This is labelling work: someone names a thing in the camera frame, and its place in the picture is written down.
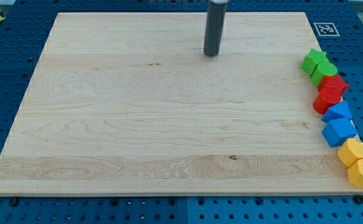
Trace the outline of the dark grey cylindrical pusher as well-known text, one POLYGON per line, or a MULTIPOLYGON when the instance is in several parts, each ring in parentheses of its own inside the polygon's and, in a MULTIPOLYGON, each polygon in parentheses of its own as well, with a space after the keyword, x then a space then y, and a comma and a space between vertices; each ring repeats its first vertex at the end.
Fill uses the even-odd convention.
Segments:
POLYGON ((209 1, 205 25, 204 54, 214 57, 219 54, 224 27, 226 1, 209 1))

